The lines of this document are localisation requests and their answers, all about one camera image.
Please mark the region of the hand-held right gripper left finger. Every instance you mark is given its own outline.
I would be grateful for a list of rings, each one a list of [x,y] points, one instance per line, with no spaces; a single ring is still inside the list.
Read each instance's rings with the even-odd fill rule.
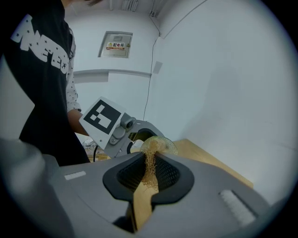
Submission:
[[[58,166],[45,155],[48,180],[75,234],[134,234],[134,191],[144,172],[140,152],[94,163]]]

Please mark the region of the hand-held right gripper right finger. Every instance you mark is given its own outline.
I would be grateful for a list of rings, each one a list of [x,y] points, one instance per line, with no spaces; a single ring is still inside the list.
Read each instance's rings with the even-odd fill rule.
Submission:
[[[155,206],[137,232],[142,238],[253,238],[277,213],[276,205],[223,169],[170,154],[158,157],[191,172],[194,184],[179,201]]]

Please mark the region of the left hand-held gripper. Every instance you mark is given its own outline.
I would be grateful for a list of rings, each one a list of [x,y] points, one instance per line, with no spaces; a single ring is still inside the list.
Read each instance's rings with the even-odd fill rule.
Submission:
[[[139,152],[143,141],[136,136],[163,136],[151,123],[137,120],[119,104],[100,97],[79,119],[80,124],[109,157]]]

